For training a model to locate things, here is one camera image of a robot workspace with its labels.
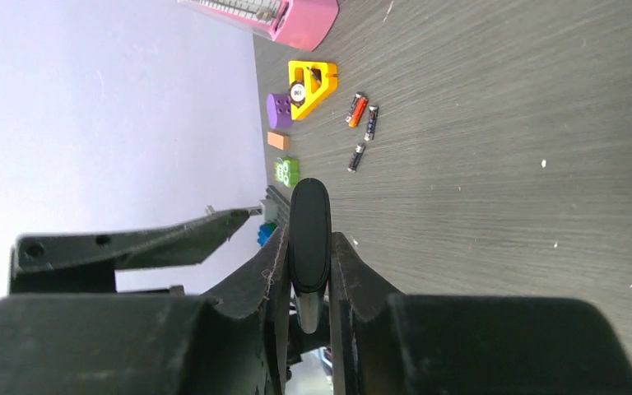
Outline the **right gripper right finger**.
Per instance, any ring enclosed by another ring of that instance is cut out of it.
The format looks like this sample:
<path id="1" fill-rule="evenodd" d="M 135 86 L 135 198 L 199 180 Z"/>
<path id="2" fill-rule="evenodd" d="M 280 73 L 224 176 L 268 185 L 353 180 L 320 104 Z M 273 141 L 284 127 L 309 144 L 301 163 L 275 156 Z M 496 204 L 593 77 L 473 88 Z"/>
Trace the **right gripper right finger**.
<path id="1" fill-rule="evenodd" d="M 406 295 L 332 236 L 337 394 L 632 394 L 632 364 L 592 304 Z"/>

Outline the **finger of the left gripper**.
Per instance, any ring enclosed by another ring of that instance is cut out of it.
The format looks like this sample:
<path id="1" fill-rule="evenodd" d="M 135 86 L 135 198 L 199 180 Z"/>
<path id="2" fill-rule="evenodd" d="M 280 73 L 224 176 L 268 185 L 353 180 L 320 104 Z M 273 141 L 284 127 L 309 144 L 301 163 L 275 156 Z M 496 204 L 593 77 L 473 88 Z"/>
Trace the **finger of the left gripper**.
<path id="1" fill-rule="evenodd" d="M 9 292 L 114 293 L 117 271 L 203 263 L 258 213 L 215 211 L 177 225 L 117 233 L 22 235 L 11 249 Z"/>

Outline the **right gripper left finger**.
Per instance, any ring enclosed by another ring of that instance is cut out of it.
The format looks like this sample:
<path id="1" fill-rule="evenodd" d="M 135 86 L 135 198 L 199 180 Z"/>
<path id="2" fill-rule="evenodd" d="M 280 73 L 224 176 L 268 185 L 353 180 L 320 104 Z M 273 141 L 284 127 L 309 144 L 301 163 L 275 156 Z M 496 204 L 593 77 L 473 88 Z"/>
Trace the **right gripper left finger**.
<path id="1" fill-rule="evenodd" d="M 284 250 L 273 240 L 202 295 L 21 293 L 0 299 L 0 394 L 277 394 Z"/>

